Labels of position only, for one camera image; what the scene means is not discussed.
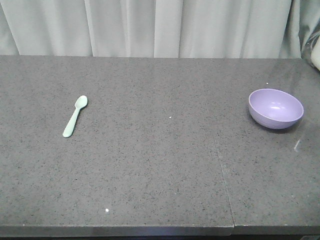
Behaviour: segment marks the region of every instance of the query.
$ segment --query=mint green spoon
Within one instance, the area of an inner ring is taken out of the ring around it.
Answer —
[[[63,131],[63,134],[62,134],[65,138],[69,138],[72,135],[72,133],[74,132],[79,112],[81,109],[83,109],[85,106],[87,106],[87,104],[88,104],[88,99],[86,96],[79,97],[77,99],[77,101],[75,102],[75,104],[74,104],[75,110],[74,110],[74,112],[73,112],[68,124],[66,125],[66,127]]]

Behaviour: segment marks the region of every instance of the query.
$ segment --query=spoon handle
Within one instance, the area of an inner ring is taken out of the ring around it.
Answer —
[[[75,110],[74,110],[74,112],[73,112],[68,124],[66,125],[66,127],[65,127],[65,129],[63,131],[62,135],[65,138],[69,138],[72,135],[72,133],[74,131],[74,128],[75,128],[75,125],[76,125],[76,121],[77,121],[79,112],[80,112],[80,108],[75,108]]]

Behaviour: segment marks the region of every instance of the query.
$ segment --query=countertop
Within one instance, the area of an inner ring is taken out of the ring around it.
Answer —
[[[256,123],[261,88],[302,121]],[[302,59],[0,56],[0,237],[320,234],[319,106]]]

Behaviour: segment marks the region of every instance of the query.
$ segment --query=curtain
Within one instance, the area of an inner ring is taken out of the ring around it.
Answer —
[[[300,58],[301,44],[309,34],[300,31],[301,24],[315,24],[319,19],[319,7],[312,17],[306,14],[317,3],[0,0],[0,54]]]

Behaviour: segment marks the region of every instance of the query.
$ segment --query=plastic bowl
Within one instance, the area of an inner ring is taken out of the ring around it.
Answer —
[[[263,88],[249,96],[252,118],[269,129],[285,129],[304,115],[304,107],[294,96],[277,89]]]

